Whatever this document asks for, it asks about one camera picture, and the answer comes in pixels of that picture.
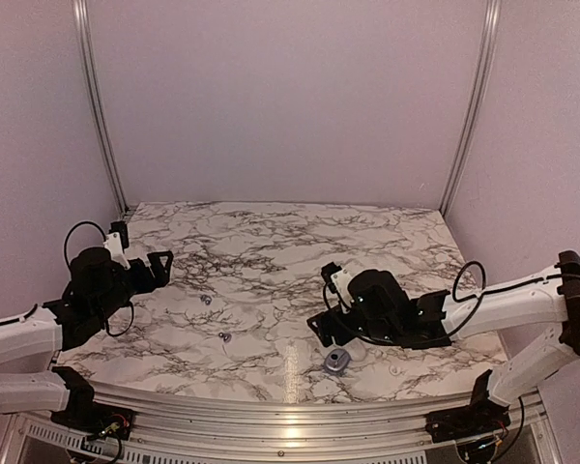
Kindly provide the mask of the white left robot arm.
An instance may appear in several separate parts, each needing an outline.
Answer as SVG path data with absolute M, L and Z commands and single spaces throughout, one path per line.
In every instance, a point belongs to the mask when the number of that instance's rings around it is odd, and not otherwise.
M 174 255 L 152 252 L 123 260 L 101 246 L 86 248 L 70 263 L 71 280 L 62 297 L 0 320 L 0 365 L 30 356 L 54 355 L 83 346 L 132 298 L 166 286 Z M 48 411 L 62 425 L 93 430 L 115 413 L 95 400 L 94 388 L 71 367 L 34 373 L 0 373 L 0 415 Z

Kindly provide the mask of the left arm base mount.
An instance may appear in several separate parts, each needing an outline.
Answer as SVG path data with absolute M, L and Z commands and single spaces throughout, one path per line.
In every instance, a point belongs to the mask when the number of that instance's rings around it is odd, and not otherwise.
M 86 433 L 89 440 L 112 437 L 127 441 L 131 435 L 134 411 L 91 401 L 68 405 L 66 410 L 52 412 L 50 419 L 54 423 Z

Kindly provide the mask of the aluminium front rail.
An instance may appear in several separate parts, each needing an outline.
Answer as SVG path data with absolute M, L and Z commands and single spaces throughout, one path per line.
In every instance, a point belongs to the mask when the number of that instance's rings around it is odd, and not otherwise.
M 431 411 L 462 406 L 469 393 L 339 404 L 283 404 L 185 397 L 93 383 L 96 399 L 132 409 L 121 463 L 460 463 L 456 443 L 434 444 Z M 524 431 L 496 463 L 564 463 L 538 391 L 524 395 Z M 67 462 L 115 455 L 112 443 L 52 423 L 48 413 L 10 419 L 0 463 Z

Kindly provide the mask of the left aluminium frame post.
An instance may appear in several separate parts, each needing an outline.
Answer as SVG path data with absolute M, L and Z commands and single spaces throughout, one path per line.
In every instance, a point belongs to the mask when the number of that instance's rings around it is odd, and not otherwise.
M 102 92 L 95 62 L 88 2 L 85 0 L 73 0 L 72 8 L 80 52 L 80 61 L 92 119 L 101 149 L 101 159 L 106 170 L 110 190 L 114 198 L 118 215 L 123 217 L 130 208 L 118 172 L 118 164 L 115 159 L 110 133 L 104 114 Z

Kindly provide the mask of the aluminium frame post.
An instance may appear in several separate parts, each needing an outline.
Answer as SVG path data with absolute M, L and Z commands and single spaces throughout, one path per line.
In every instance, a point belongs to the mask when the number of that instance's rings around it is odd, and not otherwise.
M 72 8 L 80 52 L 80 61 L 92 119 L 101 149 L 101 159 L 106 170 L 110 190 L 114 198 L 118 215 L 123 217 L 130 208 L 118 172 L 118 164 L 115 159 L 110 133 L 104 114 L 102 92 L 95 62 L 88 2 L 85 0 L 73 0 Z
M 485 2 L 485 15 L 479 41 L 478 59 L 472 80 L 468 106 L 439 204 L 439 212 L 443 218 L 447 218 L 452 210 L 455 196 L 460 187 L 464 169 L 470 156 L 471 146 L 477 128 L 481 106 L 487 92 L 495 56 L 501 8 L 502 2 L 500 0 L 488 0 Z

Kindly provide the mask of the purple earbud charging case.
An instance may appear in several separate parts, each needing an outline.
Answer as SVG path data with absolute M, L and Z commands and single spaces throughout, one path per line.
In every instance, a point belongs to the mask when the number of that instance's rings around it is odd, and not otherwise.
M 332 350 L 323 362 L 323 369 L 332 375 L 342 375 L 347 369 L 351 355 L 344 349 L 336 348 Z

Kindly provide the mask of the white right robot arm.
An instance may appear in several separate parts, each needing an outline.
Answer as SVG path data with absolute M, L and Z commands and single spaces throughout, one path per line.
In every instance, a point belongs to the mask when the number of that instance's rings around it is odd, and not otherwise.
M 511 327 L 546 329 L 506 365 L 475 382 L 459 423 L 479 433 L 520 395 L 563 366 L 580 359 L 580 256 L 563 251 L 538 273 L 500 285 L 482 284 L 461 295 L 456 287 L 411 299 L 389 271 L 349 276 L 335 263 L 322 268 L 323 297 L 335 297 L 307 319 L 323 346 L 355 338 L 375 346 L 411 350 L 451 346 L 463 339 Z

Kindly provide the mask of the right aluminium frame post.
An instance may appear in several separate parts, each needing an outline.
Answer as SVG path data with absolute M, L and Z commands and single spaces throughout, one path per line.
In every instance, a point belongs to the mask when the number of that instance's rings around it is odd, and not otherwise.
M 455 196 L 460 187 L 464 169 L 470 156 L 471 146 L 477 128 L 481 106 L 487 92 L 495 56 L 501 8 L 502 2 L 500 0 L 488 0 L 485 2 L 485 15 L 479 41 L 478 59 L 472 80 L 468 106 L 439 204 L 439 212 L 443 218 L 447 218 L 452 210 Z

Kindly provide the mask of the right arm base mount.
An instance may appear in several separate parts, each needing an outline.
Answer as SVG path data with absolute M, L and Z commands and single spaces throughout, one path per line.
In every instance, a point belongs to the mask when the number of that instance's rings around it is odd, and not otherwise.
M 488 400 L 431 412 L 425 418 L 425 431 L 433 443 L 465 439 L 510 425 L 508 407 Z

